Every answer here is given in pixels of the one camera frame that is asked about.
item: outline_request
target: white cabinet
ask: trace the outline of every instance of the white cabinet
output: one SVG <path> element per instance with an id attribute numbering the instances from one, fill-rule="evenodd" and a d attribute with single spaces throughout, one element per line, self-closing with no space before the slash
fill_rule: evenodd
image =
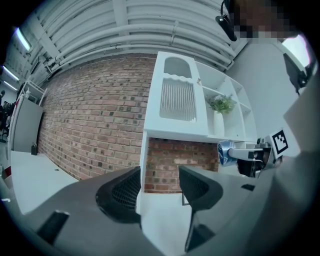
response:
<path id="1" fill-rule="evenodd" d="M 232 95 L 234 109 L 223 115 L 224 136 L 215 134 L 208 99 Z M 193 58 L 159 52 L 146 110 L 148 137 L 217 143 L 255 142 L 256 124 L 241 84 Z"/>

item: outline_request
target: green plant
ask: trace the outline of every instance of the green plant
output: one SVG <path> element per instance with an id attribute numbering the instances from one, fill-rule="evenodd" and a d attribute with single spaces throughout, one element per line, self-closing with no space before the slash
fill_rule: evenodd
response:
<path id="1" fill-rule="evenodd" d="M 209 103 L 211 109 L 218 111 L 221 114 L 228 114 L 235 107 L 235 102 L 231 99 L 231 97 L 232 94 L 230 94 L 230 96 L 218 95 L 208 99 L 207 102 Z"/>

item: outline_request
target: person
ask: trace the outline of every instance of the person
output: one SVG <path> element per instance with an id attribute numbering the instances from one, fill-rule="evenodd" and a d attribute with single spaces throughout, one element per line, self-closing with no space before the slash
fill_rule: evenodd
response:
<path id="1" fill-rule="evenodd" d="M 1 106 L 1 100 L 2 100 L 3 96 L 5 96 L 5 94 L 6 94 L 6 91 L 5 91 L 5 90 L 3 90 L 3 91 L 0 93 L 0 106 Z"/>

